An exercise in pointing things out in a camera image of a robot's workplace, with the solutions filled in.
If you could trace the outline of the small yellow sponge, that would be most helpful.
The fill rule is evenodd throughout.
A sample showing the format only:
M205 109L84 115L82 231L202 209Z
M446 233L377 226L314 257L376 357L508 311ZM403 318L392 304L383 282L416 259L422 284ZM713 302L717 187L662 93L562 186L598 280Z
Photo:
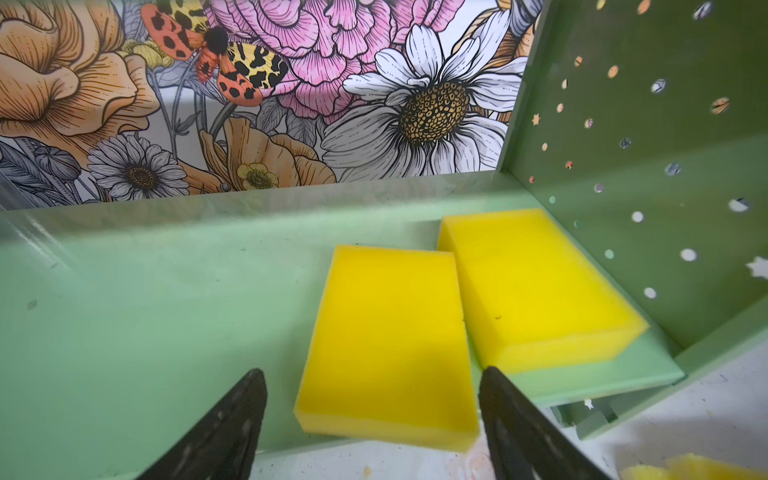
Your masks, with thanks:
M294 407L302 430L465 453L478 412L454 255L337 246Z

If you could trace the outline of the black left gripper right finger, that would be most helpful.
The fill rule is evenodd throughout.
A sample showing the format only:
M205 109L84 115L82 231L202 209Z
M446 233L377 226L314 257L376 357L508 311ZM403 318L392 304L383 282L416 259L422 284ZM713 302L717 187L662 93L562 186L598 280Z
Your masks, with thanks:
M497 368L482 372L479 405L497 479L605 479Z

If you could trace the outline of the large yellow sponge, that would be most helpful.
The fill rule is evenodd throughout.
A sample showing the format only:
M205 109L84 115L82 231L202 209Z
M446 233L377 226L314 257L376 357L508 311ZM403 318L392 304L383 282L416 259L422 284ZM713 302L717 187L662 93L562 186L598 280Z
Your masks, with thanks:
M645 464L628 467L619 477L622 480L767 480L767 473L685 454L667 459L664 468Z

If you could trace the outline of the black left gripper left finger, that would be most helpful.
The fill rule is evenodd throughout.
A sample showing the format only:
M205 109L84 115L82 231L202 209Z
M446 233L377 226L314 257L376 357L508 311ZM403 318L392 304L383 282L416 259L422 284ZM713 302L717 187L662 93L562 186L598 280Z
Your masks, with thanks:
M263 371L249 370L138 479L249 478L267 400Z

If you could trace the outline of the green metal shelf unit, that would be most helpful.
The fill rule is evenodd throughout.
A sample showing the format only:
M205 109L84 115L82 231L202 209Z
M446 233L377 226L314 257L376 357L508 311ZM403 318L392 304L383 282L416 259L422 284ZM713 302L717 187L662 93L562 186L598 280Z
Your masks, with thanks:
M646 318L515 372L602 438L767 338L763 1L5 1L1 475L132 479L246 371L294 415L337 245L536 209Z

